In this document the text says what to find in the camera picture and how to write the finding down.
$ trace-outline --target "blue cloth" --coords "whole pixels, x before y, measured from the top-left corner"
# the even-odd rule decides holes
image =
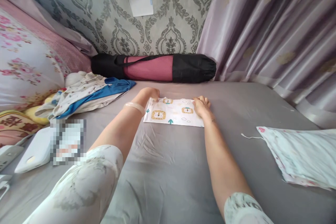
[[[85,98],[72,103],[67,109],[67,111],[65,111],[62,115],[57,116],[56,119],[62,119],[68,115],[73,114],[76,111],[76,109],[78,109],[79,106],[81,106],[85,102],[96,100],[102,97],[106,97],[106,96],[110,96],[110,95],[114,95],[118,93],[124,93],[130,90],[132,87],[134,87],[136,82],[132,80],[119,80],[117,78],[111,77],[111,78],[105,79],[105,84],[110,84],[110,85],[106,85],[102,89],[90,94],[89,96],[86,96]]]

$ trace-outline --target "lion print cloth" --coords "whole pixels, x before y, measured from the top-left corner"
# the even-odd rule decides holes
[[[173,100],[167,97],[159,98],[159,102],[149,99],[143,121],[145,123],[176,124],[194,127],[204,127],[203,120],[196,114],[194,100]]]

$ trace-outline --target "white paper note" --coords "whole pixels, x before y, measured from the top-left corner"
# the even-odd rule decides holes
[[[203,120],[195,112],[193,101],[189,99],[172,100],[167,97],[159,98],[159,102],[150,99],[143,121],[204,127]]]
[[[153,15],[152,0],[129,0],[131,5],[133,17]]]

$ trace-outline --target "bed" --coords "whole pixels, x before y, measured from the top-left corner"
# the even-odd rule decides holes
[[[206,95],[221,131],[257,201],[277,223],[335,223],[336,192],[282,181],[280,170],[256,126],[317,130],[274,91],[257,83],[173,84],[138,82],[110,105],[73,116],[86,119],[87,150],[104,127],[141,88],[161,97]],[[13,174],[19,159],[2,174]],[[0,223],[21,224],[49,194],[69,166],[50,164],[15,174],[0,202]],[[204,129],[141,123],[102,223],[223,223],[211,189]]]

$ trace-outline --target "power strip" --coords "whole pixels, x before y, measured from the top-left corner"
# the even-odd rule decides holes
[[[1,195],[0,200],[9,190],[9,181],[11,178],[12,178],[11,175],[0,175],[0,190],[2,190],[3,188],[6,188],[6,191]]]
[[[5,145],[0,149],[0,171],[12,162],[24,148],[18,145]]]

